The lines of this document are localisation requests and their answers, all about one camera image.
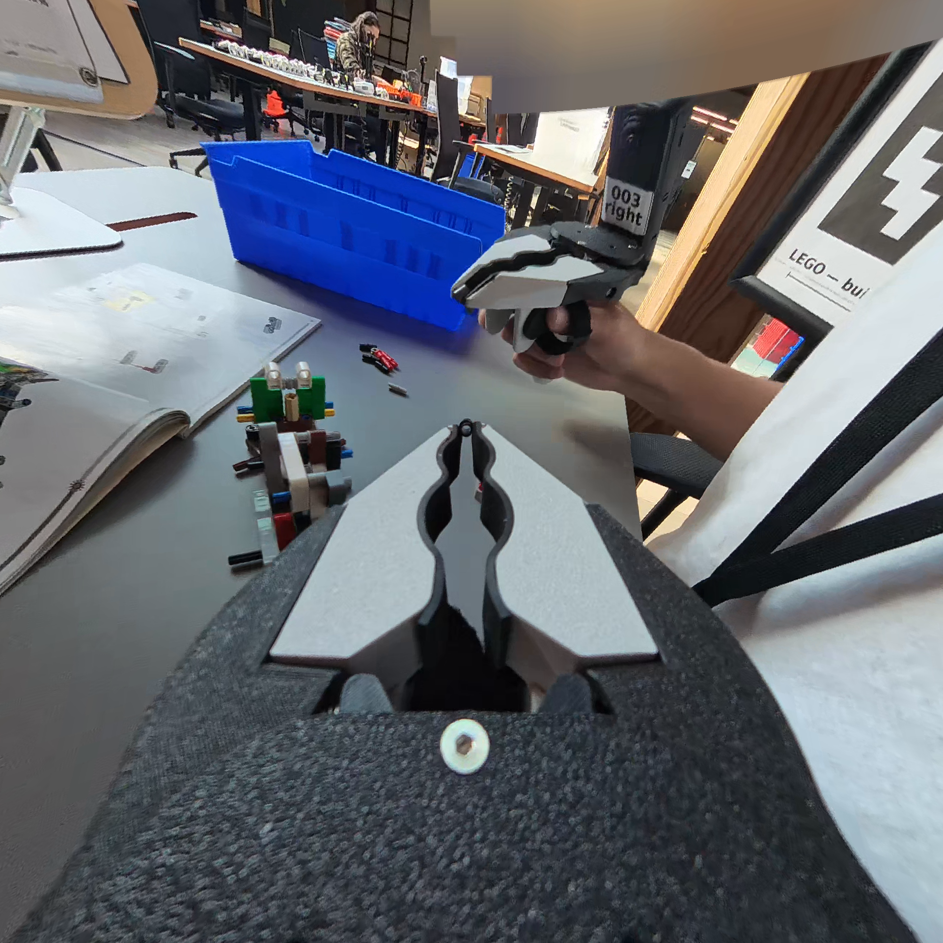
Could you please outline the black framed tag sign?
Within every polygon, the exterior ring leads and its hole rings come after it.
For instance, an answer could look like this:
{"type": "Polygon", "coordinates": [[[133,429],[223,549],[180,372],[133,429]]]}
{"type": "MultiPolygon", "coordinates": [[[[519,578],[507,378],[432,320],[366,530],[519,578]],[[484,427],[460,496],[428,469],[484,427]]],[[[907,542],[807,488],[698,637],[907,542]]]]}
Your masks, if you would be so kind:
{"type": "Polygon", "coordinates": [[[942,221],[942,41],[892,53],[730,283],[811,350],[942,221]]]}

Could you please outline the row of white devices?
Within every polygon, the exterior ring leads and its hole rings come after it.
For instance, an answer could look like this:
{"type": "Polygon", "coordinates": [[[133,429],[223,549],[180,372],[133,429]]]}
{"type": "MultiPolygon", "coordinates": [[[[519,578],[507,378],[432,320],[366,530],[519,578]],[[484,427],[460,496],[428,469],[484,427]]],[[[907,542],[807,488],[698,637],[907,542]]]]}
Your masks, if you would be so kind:
{"type": "Polygon", "coordinates": [[[281,53],[254,49],[241,42],[222,39],[215,41],[213,48],[222,54],[235,57],[243,62],[272,69],[284,75],[302,77],[332,86],[353,88],[358,82],[362,85],[366,83],[366,80],[361,77],[337,72],[329,66],[322,66],[317,63],[310,64],[281,53]]]}

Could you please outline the person's right hand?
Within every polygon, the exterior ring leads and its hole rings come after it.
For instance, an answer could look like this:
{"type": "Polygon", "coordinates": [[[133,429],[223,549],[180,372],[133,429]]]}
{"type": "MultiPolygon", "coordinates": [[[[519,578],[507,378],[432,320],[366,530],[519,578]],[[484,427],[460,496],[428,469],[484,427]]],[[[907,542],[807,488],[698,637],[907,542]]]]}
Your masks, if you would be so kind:
{"type": "Polygon", "coordinates": [[[618,302],[596,302],[588,309],[591,334],[583,345],[565,355],[550,355],[533,344],[512,353],[514,365],[540,382],[566,379],[584,388],[629,392],[646,331],[618,302]]]}

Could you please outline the blue plastic bin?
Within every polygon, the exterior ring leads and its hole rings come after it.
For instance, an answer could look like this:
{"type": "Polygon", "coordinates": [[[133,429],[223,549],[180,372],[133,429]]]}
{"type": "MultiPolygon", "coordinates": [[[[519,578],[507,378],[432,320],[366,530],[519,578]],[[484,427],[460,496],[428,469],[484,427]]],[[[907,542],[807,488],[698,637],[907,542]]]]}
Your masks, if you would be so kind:
{"type": "Polygon", "coordinates": [[[307,139],[204,142],[234,258],[454,332],[504,210],[307,139]]]}

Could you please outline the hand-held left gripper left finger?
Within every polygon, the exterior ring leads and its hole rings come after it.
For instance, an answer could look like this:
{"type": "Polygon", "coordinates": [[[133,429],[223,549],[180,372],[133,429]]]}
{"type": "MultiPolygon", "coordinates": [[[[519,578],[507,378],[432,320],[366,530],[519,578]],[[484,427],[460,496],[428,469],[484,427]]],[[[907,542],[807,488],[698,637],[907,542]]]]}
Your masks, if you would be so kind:
{"type": "Polygon", "coordinates": [[[457,424],[436,431],[347,502],[270,663],[371,676],[400,711],[435,704],[438,672],[466,643],[437,545],[453,517],[462,442],[457,424]]]}

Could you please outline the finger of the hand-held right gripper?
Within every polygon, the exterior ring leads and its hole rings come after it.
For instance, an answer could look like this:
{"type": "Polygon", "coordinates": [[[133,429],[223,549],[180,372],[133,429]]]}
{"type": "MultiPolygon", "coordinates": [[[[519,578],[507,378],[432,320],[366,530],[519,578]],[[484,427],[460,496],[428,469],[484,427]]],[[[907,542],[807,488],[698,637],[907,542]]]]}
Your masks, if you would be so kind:
{"type": "Polygon", "coordinates": [[[576,256],[483,259],[464,276],[464,305],[509,311],[519,334],[543,334],[541,310],[598,299],[617,285],[614,267],[576,256]]]}
{"type": "Polygon", "coordinates": [[[469,298],[489,279],[550,265],[558,255],[551,244],[552,229],[551,225],[540,225],[506,233],[455,280],[451,289],[453,300],[469,304],[469,298]]]}

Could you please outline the black office chair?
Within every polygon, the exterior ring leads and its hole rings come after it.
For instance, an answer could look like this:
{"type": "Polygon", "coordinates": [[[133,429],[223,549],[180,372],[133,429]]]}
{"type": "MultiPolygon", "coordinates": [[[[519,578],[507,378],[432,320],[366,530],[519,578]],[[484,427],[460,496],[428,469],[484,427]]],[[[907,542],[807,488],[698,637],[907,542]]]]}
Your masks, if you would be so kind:
{"type": "Polygon", "coordinates": [[[208,60],[181,46],[181,40],[206,43],[196,1],[138,1],[146,43],[159,82],[159,105],[169,126],[177,117],[191,120],[214,139],[244,130],[243,109],[211,96],[208,60]]]}
{"type": "Polygon", "coordinates": [[[502,191],[477,175],[475,145],[461,139],[456,78],[437,73],[436,92],[440,144],[432,171],[433,182],[490,204],[502,205],[502,191]]]}

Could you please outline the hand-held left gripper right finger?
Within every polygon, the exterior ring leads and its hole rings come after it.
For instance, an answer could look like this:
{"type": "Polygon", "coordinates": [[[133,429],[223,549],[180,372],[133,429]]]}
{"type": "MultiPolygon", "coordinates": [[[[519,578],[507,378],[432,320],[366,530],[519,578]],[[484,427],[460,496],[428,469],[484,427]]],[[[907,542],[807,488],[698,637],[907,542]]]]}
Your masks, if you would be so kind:
{"type": "Polygon", "coordinates": [[[486,562],[485,651],[515,705],[560,677],[654,663],[658,647],[588,504],[494,428],[469,424],[486,562]]]}

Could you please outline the open instruction booklet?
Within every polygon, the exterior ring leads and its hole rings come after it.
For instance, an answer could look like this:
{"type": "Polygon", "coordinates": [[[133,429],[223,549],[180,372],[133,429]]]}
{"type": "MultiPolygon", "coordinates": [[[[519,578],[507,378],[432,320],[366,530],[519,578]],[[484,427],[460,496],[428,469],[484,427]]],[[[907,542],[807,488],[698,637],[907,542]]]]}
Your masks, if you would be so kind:
{"type": "Polygon", "coordinates": [[[319,319],[149,264],[1,311],[1,591],[319,319]]]}

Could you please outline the thick wooden post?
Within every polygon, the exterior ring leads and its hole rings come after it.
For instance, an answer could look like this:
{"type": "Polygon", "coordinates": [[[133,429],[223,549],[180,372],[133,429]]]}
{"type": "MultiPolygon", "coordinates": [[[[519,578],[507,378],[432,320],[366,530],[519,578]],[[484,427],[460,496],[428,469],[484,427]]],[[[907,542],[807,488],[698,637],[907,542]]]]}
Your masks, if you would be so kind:
{"type": "MultiPolygon", "coordinates": [[[[637,312],[639,324],[729,365],[763,313],[730,286],[748,250],[889,53],[757,85],[637,312]]],[[[676,432],[627,399],[629,428],[676,432]]]]}

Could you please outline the person's right forearm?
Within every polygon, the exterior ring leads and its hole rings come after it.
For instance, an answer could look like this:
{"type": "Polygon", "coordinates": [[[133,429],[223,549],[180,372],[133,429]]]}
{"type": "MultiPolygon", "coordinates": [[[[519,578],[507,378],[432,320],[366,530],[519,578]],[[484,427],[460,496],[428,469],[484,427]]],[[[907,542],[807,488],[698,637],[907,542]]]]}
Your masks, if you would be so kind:
{"type": "Polygon", "coordinates": [[[724,461],[781,391],[694,348],[640,326],[624,325],[626,398],[724,461]]]}

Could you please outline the long wooden work table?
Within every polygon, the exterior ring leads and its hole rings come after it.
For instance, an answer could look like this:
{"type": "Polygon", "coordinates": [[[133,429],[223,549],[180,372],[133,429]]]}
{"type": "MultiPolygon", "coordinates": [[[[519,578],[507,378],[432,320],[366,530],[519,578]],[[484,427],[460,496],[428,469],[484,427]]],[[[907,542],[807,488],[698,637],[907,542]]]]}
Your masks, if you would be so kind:
{"type": "Polygon", "coordinates": [[[420,128],[426,128],[431,119],[438,118],[436,111],[426,107],[384,100],[376,95],[360,94],[350,88],[340,88],[308,77],[287,74],[255,61],[230,55],[213,45],[185,38],[179,38],[178,45],[189,53],[212,61],[222,73],[234,77],[244,86],[262,89],[285,87],[299,91],[308,111],[360,117],[373,114],[381,121],[391,124],[406,124],[412,116],[417,116],[420,128]]]}

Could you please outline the white storage box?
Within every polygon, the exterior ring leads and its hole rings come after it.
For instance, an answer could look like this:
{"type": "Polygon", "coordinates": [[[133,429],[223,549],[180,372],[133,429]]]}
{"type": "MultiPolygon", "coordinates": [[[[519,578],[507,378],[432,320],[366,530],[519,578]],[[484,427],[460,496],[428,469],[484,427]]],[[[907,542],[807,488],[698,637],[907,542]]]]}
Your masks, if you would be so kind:
{"type": "Polygon", "coordinates": [[[536,164],[570,178],[595,176],[610,109],[542,112],[533,146],[536,164]]]}

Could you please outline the curved wooden panel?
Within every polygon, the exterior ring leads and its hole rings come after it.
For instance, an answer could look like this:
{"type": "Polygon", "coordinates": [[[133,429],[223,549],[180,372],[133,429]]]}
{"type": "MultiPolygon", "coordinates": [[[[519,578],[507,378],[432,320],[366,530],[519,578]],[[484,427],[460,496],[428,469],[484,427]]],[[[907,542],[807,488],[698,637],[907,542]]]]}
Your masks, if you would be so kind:
{"type": "Polygon", "coordinates": [[[136,2],[69,1],[69,8],[100,79],[103,99],[68,110],[81,115],[135,120],[154,104],[159,83],[135,16],[136,2]]]}

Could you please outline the partly built lego model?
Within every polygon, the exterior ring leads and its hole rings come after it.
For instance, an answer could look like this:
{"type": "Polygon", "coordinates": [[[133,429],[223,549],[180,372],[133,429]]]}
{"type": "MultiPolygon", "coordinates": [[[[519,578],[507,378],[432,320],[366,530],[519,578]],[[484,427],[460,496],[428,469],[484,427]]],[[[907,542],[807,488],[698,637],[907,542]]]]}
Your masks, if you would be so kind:
{"type": "Polygon", "coordinates": [[[237,408],[246,458],[234,474],[261,476],[253,491],[258,550],[266,566],[293,540],[334,507],[346,503],[352,480],[342,461],[352,457],[345,438],[322,422],[335,416],[325,380],[305,361],[293,371],[270,362],[250,380],[251,403],[237,408]]]}

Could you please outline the wooden side table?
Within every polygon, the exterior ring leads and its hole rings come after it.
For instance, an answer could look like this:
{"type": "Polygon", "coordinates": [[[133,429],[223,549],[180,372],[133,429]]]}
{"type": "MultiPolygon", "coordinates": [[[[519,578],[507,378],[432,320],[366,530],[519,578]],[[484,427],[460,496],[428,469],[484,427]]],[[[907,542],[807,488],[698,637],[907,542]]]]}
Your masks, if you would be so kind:
{"type": "Polygon", "coordinates": [[[474,152],[522,183],[506,211],[509,230],[551,222],[592,222],[601,210],[607,159],[600,173],[573,176],[542,166],[530,150],[478,141],[474,152]]]}

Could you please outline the red plastic crate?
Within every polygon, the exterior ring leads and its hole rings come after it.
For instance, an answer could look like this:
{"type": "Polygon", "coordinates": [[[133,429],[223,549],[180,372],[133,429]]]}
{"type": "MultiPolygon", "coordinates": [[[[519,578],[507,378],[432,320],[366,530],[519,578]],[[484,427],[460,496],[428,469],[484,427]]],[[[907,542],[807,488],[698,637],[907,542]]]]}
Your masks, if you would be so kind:
{"type": "Polygon", "coordinates": [[[790,360],[805,338],[782,321],[766,317],[759,325],[741,355],[751,375],[772,376],[790,360]]]}

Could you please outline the white lamp base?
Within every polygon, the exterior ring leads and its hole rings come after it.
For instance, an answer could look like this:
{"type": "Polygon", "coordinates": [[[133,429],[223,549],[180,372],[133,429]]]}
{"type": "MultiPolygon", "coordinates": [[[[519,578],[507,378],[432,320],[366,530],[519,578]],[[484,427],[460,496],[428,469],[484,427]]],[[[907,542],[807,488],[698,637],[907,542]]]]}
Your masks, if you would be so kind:
{"type": "Polygon", "coordinates": [[[51,99],[59,111],[100,105],[129,77],[88,1],[1,3],[2,257],[108,249],[122,241],[59,199],[20,184],[51,99]]]}

